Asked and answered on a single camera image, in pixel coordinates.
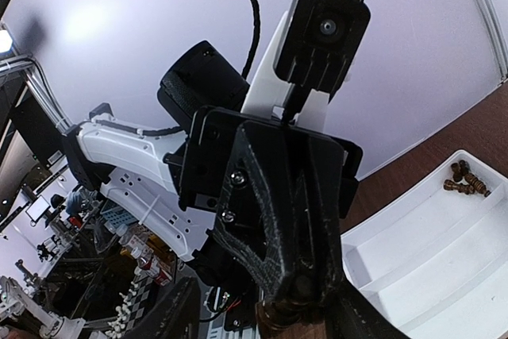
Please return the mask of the wooden chess board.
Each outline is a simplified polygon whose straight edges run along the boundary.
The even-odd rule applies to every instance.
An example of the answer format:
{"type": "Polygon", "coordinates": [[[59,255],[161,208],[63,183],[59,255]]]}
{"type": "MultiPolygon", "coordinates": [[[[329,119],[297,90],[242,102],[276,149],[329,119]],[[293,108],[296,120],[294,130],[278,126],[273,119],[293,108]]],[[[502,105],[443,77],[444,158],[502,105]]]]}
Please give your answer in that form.
{"type": "Polygon", "coordinates": [[[105,335],[108,338],[121,338],[131,331],[153,308],[158,291],[159,286],[153,278],[136,270],[129,290],[119,294],[122,304],[116,307],[117,317],[108,323],[105,335]]]}

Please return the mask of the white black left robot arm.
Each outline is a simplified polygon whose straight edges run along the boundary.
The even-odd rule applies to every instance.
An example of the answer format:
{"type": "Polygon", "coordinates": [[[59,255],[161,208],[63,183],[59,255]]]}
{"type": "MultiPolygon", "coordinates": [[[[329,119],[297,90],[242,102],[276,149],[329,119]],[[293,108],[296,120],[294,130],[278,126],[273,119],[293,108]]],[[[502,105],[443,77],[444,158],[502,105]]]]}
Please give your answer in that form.
{"type": "Polygon", "coordinates": [[[97,114],[66,145],[75,177],[136,215],[203,283],[235,296],[254,284],[295,306],[356,293],[339,220],[358,187],[358,145],[215,106],[165,135],[97,114]]]}

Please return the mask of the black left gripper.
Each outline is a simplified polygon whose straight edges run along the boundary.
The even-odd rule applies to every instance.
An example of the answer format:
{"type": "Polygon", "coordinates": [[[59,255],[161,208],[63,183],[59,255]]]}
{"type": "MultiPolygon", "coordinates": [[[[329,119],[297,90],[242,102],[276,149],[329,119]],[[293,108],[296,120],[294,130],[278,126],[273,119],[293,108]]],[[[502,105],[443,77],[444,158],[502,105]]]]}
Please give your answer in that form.
{"type": "Polygon", "coordinates": [[[204,107],[179,181],[182,208],[214,213],[193,252],[198,273],[247,270],[270,301],[325,306],[343,276],[340,220],[354,199],[357,144],[204,107]]]}

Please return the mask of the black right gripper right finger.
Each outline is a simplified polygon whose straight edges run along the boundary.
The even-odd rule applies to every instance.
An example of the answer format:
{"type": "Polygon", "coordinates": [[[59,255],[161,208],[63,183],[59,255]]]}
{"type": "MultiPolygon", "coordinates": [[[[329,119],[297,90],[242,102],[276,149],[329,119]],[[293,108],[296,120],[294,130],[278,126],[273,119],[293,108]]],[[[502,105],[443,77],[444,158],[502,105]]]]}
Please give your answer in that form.
{"type": "Polygon", "coordinates": [[[342,338],[408,339],[349,282],[337,296],[337,325],[342,338]]]}

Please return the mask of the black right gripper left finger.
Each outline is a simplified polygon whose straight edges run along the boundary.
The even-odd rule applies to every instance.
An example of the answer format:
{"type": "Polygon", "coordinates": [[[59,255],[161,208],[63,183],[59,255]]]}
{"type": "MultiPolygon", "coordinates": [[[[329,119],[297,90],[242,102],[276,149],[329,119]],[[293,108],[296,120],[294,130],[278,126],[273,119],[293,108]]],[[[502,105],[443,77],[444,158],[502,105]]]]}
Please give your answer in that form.
{"type": "Polygon", "coordinates": [[[201,291],[182,278],[137,325],[137,338],[198,338],[201,291]]]}

